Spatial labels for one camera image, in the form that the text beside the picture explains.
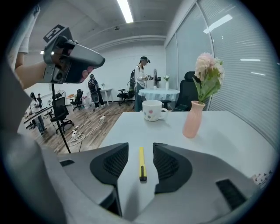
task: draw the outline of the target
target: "small vase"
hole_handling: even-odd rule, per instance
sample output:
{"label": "small vase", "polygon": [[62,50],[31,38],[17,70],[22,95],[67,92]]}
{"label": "small vase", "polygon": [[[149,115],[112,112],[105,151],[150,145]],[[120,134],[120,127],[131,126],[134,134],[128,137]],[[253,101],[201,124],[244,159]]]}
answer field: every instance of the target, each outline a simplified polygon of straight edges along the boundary
{"label": "small vase", "polygon": [[187,138],[194,138],[200,128],[202,110],[205,104],[199,104],[198,101],[192,101],[192,108],[188,113],[187,120],[183,127],[183,135]]}
{"label": "small vase", "polygon": [[165,90],[168,90],[168,89],[169,89],[169,82],[166,81],[166,83],[165,83]]}

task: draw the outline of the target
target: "backpack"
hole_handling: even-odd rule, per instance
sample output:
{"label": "backpack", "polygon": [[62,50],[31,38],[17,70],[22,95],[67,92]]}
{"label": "backpack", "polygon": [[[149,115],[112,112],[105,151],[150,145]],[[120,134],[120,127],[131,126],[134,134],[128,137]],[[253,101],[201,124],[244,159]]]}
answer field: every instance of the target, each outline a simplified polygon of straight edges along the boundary
{"label": "backpack", "polygon": [[96,85],[94,84],[94,80],[91,81],[91,79],[87,82],[87,85],[88,85],[88,88],[89,88],[89,91],[91,93],[95,93],[96,92]]}
{"label": "backpack", "polygon": [[134,95],[135,95],[135,69],[130,74],[129,90],[128,90],[129,98],[132,98]]}

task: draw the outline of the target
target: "ceiling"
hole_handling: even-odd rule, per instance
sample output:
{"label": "ceiling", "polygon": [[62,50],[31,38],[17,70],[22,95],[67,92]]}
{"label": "ceiling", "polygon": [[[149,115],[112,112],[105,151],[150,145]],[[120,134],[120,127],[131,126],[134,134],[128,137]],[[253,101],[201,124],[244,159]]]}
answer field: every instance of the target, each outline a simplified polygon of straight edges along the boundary
{"label": "ceiling", "polygon": [[153,39],[163,44],[181,1],[128,0],[134,22],[127,24],[117,0],[46,0],[40,4],[29,51],[44,49],[43,36],[57,24],[69,27],[73,38],[90,49]]}

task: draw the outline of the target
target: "white mug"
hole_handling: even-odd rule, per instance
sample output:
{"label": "white mug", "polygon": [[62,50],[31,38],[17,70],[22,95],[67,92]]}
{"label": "white mug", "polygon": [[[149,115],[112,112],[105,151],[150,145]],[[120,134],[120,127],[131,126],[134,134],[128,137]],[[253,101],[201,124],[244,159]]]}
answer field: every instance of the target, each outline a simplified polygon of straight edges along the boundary
{"label": "white mug", "polygon": [[144,118],[147,121],[157,121],[166,118],[168,110],[162,107],[162,102],[158,100],[146,100],[142,103]]}

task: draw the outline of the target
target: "yellow pen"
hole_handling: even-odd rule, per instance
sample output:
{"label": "yellow pen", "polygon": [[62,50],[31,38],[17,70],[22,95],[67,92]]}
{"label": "yellow pen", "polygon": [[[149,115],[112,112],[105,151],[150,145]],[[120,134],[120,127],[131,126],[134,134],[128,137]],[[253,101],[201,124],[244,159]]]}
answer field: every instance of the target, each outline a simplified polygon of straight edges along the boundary
{"label": "yellow pen", "polygon": [[139,179],[141,182],[147,181],[147,171],[144,161],[144,148],[139,148]]}

